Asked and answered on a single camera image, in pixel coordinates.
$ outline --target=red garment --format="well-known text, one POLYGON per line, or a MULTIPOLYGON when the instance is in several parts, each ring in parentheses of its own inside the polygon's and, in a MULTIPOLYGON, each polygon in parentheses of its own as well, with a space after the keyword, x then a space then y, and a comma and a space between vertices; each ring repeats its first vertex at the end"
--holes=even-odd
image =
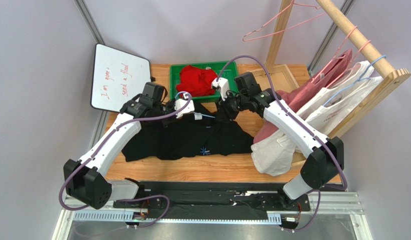
POLYGON ((180 71, 180 84, 176 85, 178 92, 186 91, 192 97, 209 96, 215 94, 212 82, 218 75, 213 69, 201 69, 187 65, 180 71))
MULTIPOLYGON (((300 108, 303 107, 309 100, 311 100, 322 88, 325 88, 328 83, 331 83, 336 79, 343 71, 348 67, 349 61, 352 58, 352 49, 349 49, 339 56, 341 59, 334 60, 330 63, 322 73, 324 77, 320 79, 318 76, 317 80, 312 83, 312 79, 317 77, 316 73, 313 77, 309 78, 305 84, 301 87, 291 91, 286 92, 283 90, 277 90, 276 92, 281 96, 281 98, 287 103, 287 105, 296 113, 300 108)), ((270 122, 265 122, 263 127, 254 137, 253 143, 256 144, 263 139, 268 138, 273 133, 278 130, 278 127, 270 122)))

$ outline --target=whiteboard frame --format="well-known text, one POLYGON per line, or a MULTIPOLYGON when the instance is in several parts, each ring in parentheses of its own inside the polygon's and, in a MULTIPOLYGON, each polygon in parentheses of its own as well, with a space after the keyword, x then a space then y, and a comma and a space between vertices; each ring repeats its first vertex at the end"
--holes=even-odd
POLYGON ((144 58, 144 57, 137 56, 137 55, 135 55, 135 54, 133 54, 133 53, 126 52, 126 51, 122 51, 122 50, 120 50, 120 49, 117 49, 117 48, 111 47, 111 46, 107 46, 107 45, 105 45, 105 44, 96 43, 96 44, 94 45, 93 73, 92 73, 92 75, 91 75, 91 89, 90 89, 90 103, 89 103, 89 104, 90 104, 90 107, 92 107, 93 109, 97 109, 97 110, 102 110, 102 111, 107 111, 107 112, 113 112, 113 113, 119 113, 118 111, 112 111, 112 110, 109 110, 109 109, 99 108, 99 107, 95 107, 95 106, 92 105, 92 100, 93 100, 93 87, 94 87, 94 79, 95 79, 96 51, 97 51, 97 49, 98 49, 98 45, 103 45, 103 46, 105 46, 105 47, 107 47, 107 48, 111 48, 111 49, 114 49, 114 50, 123 52, 123 53, 125 53, 125 54, 130 54, 130 55, 132 55, 132 56, 135 56, 135 57, 138 57, 138 58, 140 58, 140 59, 146 60, 146 61, 148 62, 148 64, 149 64, 149 80, 150 80, 150 82, 155 82, 155 81, 153 81, 153 79, 155 79, 155 78, 152 77, 151 61, 149 61, 148 59, 146 59, 146 58, 144 58))

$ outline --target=wooden table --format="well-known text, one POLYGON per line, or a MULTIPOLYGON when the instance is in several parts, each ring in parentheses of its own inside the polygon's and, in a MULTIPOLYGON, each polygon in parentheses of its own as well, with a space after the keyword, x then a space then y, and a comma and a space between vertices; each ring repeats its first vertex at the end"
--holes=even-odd
MULTIPOLYGON (((240 74, 259 68, 255 64, 238 64, 240 74)), ((308 70, 303 64, 288 65, 292 75, 301 86, 309 79, 308 70)), ((169 89, 170 64, 152 64, 152 76, 156 83, 169 89)), ((206 108, 215 111, 215 104, 205 103, 206 108)), ((116 119, 117 113, 111 113, 106 130, 116 119)), ((240 112, 236 118, 242 129, 255 136, 263 126, 263 120, 249 111, 240 112)), ((137 161, 126 162, 120 153, 112 163, 106 178, 124 179, 131 178, 139 181, 200 181, 200 182, 288 182, 299 174, 300 168, 291 169, 279 176, 270 176, 259 173, 251 154, 206 155, 196 157, 183 157, 178 160, 160 160, 156 157, 147 157, 137 161)), ((335 177, 332 182, 340 182, 335 177)))

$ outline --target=pink garment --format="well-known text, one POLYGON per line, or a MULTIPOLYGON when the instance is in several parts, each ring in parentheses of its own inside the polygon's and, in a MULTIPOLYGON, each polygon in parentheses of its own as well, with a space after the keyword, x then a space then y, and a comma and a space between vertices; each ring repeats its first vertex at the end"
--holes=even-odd
MULTIPOLYGON (((343 71, 346 70, 348 67, 349 61, 352 58, 352 49, 349 49, 342 53, 339 58, 334 60, 330 65, 328 65, 322 73, 324 73, 324 77, 320 79, 315 74, 313 77, 309 78, 307 82, 305 82, 299 88, 291 91, 286 92, 283 90, 277 90, 276 92, 281 96, 281 98, 287 103, 287 105, 296 113, 303 105, 305 105, 309 100, 311 100, 322 88, 336 79, 343 71)), ((278 127, 273 125, 270 122, 265 122, 263 127, 257 133, 256 137, 254 137, 253 143, 256 144, 263 139, 266 139, 274 132, 278 130, 278 127)))

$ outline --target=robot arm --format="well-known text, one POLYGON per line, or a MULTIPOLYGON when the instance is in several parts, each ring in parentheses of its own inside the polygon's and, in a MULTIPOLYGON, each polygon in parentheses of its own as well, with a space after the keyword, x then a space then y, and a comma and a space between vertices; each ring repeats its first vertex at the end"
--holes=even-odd
POLYGON ((134 118, 154 119, 177 112, 177 116, 162 120, 163 124, 168 124, 183 114, 194 112, 194 104, 189 100, 171 100, 163 104, 163 92, 163 86, 147 83, 142 94, 123 105, 112 127, 92 149, 78 161, 69 159, 66 162, 63 173, 67 181, 65 189, 68 195, 94 209, 102 208, 108 201, 133 199, 136 196, 139 189, 136 181, 106 180, 104 176, 118 153, 141 130, 143 123, 133 121, 134 118))
POLYGON ((329 139, 307 124, 278 94, 277 102, 270 88, 262 91, 251 72, 241 74, 234 80, 240 93, 225 91, 226 97, 216 101, 217 116, 220 120, 232 121, 244 110, 257 113, 282 130, 306 158, 300 174, 282 188, 282 205, 290 206, 301 195, 312 189, 320 189, 339 173, 323 144, 336 157, 340 168, 344 168, 344 147, 338 137, 329 139))

